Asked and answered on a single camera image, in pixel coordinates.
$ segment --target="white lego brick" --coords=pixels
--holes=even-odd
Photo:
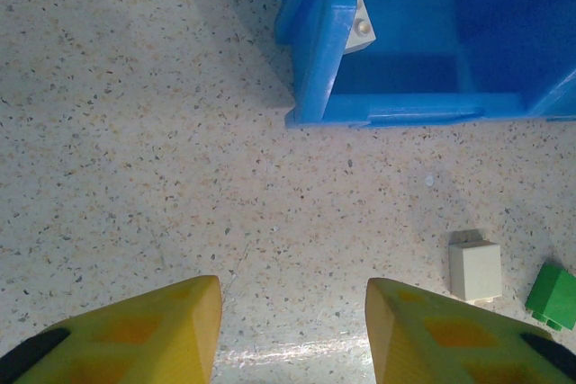
[[[450,245],[452,294],[474,303],[493,301],[502,295],[500,245],[487,241]]]
[[[352,23],[352,29],[350,29],[348,41],[346,42],[344,54],[365,49],[376,40],[374,28],[370,22],[364,0],[357,0],[357,2],[356,14],[354,16],[354,22]]]

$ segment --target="white toy block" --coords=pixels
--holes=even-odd
[[[491,302],[502,295],[500,245],[484,240],[450,245],[452,294],[474,303]]]
[[[366,11],[364,0],[357,0],[357,2],[356,14],[354,16],[354,22],[352,23],[352,29],[350,29],[348,41],[346,42],[344,54],[365,49],[376,40],[376,35],[374,34],[368,11]]]

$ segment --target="green lego brick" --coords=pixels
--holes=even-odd
[[[532,317],[554,330],[572,330],[576,324],[576,277],[560,267],[543,265],[526,307],[532,310]]]

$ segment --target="floor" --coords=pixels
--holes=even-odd
[[[448,294],[477,229],[502,251],[487,308],[534,324],[539,266],[576,272],[576,124],[285,130],[277,8],[0,0],[0,353],[213,273],[213,383],[372,383],[368,278]]]

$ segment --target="blue plastic bin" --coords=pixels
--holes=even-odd
[[[356,0],[282,0],[289,127],[576,119],[576,0],[364,0],[376,41],[343,56]]]

